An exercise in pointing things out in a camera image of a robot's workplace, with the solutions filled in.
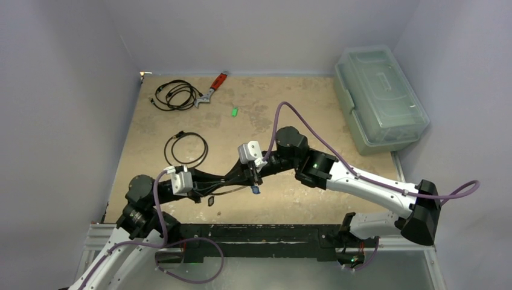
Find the blue key tag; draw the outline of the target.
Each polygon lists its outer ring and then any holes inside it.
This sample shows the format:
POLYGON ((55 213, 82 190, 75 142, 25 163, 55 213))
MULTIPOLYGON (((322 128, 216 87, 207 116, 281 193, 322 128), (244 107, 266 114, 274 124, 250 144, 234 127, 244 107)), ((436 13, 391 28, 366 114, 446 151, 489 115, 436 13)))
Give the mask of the blue key tag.
POLYGON ((261 192, 260 192, 260 189, 259 189, 259 186, 252 186, 251 187, 251 190, 252 190, 252 193, 255 194, 255 195, 259 195, 261 192))

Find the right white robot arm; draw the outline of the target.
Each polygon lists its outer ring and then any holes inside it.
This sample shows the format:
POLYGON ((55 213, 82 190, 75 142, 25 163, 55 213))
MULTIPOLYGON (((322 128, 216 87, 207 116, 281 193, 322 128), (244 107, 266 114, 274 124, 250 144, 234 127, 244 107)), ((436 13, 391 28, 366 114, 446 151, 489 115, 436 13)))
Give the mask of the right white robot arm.
POLYGON ((347 214, 339 229, 345 245, 393 234, 419 245, 434 244, 441 211, 434 183, 425 179, 419 184, 398 182, 351 167, 312 149, 307 137, 292 126, 277 130, 275 145, 275 150, 265 152, 257 141, 240 145, 239 161, 229 175, 240 172, 239 184, 253 186, 262 184, 265 176, 294 170, 302 185, 348 193, 386 209, 383 213, 347 214))

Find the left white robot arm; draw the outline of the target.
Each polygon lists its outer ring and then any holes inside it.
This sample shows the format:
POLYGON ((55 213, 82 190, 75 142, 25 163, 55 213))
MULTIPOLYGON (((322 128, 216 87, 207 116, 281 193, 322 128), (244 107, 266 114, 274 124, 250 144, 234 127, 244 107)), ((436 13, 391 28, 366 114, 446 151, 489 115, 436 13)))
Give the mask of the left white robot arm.
POLYGON ((218 243, 207 237, 184 238, 180 223, 165 214, 164 201, 193 197, 192 172, 186 166, 170 166, 155 179, 140 175, 132 179, 123 213, 110 238, 92 265, 70 289, 119 289, 127 276, 154 258, 165 248, 185 247, 193 242, 206 242, 220 258, 225 255, 218 243))

